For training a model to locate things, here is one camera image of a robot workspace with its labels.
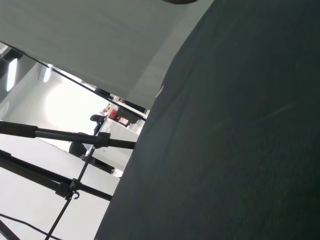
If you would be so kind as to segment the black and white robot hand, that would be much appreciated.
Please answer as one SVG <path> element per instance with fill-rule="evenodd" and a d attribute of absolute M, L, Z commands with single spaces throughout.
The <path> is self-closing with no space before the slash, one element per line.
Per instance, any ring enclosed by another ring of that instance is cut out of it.
<path fill-rule="evenodd" d="M 198 0 L 163 0 L 163 2 L 174 5 L 188 5 L 197 2 Z"/>

